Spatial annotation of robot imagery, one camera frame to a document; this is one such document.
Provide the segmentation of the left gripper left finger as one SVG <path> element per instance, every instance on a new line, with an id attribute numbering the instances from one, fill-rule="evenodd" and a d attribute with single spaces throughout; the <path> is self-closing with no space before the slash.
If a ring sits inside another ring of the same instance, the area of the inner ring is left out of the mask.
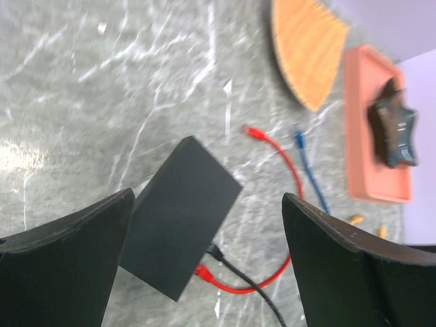
<path id="1" fill-rule="evenodd" d="M 1 239 L 2 326 L 101 326 L 135 195 Z"/>

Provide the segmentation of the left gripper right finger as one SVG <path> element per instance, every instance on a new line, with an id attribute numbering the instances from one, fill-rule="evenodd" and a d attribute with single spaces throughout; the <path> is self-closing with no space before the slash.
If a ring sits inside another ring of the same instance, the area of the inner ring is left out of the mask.
<path id="1" fill-rule="evenodd" d="M 435 246 L 384 240 L 292 193 L 282 217 L 308 326 L 435 325 Z"/>

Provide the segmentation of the black network switch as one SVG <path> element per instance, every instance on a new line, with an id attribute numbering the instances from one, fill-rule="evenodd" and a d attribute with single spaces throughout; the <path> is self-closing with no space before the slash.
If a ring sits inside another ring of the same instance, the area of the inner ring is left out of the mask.
<path id="1" fill-rule="evenodd" d="M 194 136 L 136 198 L 120 265 L 178 301 L 242 186 Z"/>

